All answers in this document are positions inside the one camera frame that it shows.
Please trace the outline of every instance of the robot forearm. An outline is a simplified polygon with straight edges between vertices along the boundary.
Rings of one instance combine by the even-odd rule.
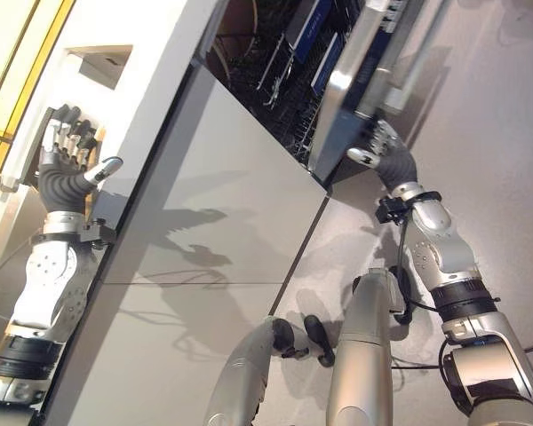
[[[492,409],[483,404],[492,401],[522,401],[533,407],[533,368],[505,315],[497,311],[441,196],[418,183],[410,151],[386,122],[378,123],[371,148],[389,155],[351,148],[348,156],[381,177],[391,197],[380,201],[379,221],[407,226],[415,272],[433,296],[448,342],[461,345],[443,360],[457,407],[470,415],[482,406],[479,413],[484,416]],[[471,424],[482,424],[476,423],[478,416],[471,416]]]
[[[68,149],[71,138],[91,138],[84,134],[87,120],[69,136],[79,114],[78,107],[63,106],[44,133],[38,184],[48,214],[43,232],[32,239],[26,286],[0,343],[0,415],[12,419],[25,418],[31,410],[20,417],[8,409],[11,404],[44,400],[64,344],[84,312],[96,272],[91,247],[115,238],[104,222],[85,223],[84,200],[123,161],[111,157],[85,172],[76,162],[76,150]]]

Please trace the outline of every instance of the robotic arm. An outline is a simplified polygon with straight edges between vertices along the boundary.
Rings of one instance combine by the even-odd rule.
[[[123,161],[111,157],[84,170],[75,148],[90,135],[87,123],[75,126],[80,114],[64,105],[44,133],[38,185],[48,213],[43,232],[32,240],[26,286],[0,343],[0,424],[28,424],[36,417],[30,406],[44,400],[84,312],[96,272],[91,247],[114,242],[103,221],[85,222],[85,197]]]
[[[533,367],[483,285],[473,252],[458,235],[441,196],[418,183],[410,151],[384,121],[378,122],[370,150],[351,148],[347,155],[375,169],[391,194],[380,201],[378,219],[402,224],[415,270],[441,315],[446,344],[459,346],[441,359],[441,372],[458,409],[469,416],[468,424],[533,426]],[[325,367],[334,365],[328,426],[393,424],[389,315],[402,312],[403,299],[412,303],[387,270],[370,270],[354,282],[335,365],[333,356],[331,362],[320,359]],[[316,319],[313,327],[307,319],[308,337],[325,348],[327,356],[331,348],[322,324]],[[213,391],[205,426],[251,424],[264,397],[275,336],[284,329],[277,331],[273,321],[286,323],[268,319],[229,357]],[[282,341],[293,342],[285,335]]]
[[[418,183],[410,151],[384,121],[378,122],[371,151],[350,148],[347,155],[381,177],[391,197],[380,201],[378,219],[405,221],[415,271],[431,292],[442,332],[450,345],[460,345],[442,360],[458,409],[471,425],[533,425],[533,367],[483,285],[441,196]]]

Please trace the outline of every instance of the yellow wall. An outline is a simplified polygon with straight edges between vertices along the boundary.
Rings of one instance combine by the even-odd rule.
[[[75,0],[0,0],[0,170]]]

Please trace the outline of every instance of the black band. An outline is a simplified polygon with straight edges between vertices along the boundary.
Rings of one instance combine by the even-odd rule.
[[[494,299],[479,279],[462,280],[437,287],[431,294],[434,306],[444,322],[497,311]]]
[[[61,344],[18,335],[5,335],[0,343],[0,375],[29,380],[49,377],[57,362]]]
[[[379,200],[379,207],[375,212],[380,224],[394,221],[397,225],[404,220],[416,202],[437,200],[442,201],[442,196],[437,191],[420,193],[404,201],[401,197],[385,197]]]

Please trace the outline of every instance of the gray cabinet door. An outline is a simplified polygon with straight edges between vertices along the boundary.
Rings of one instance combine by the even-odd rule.
[[[322,204],[322,188],[206,69],[177,109],[48,424],[201,422]]]

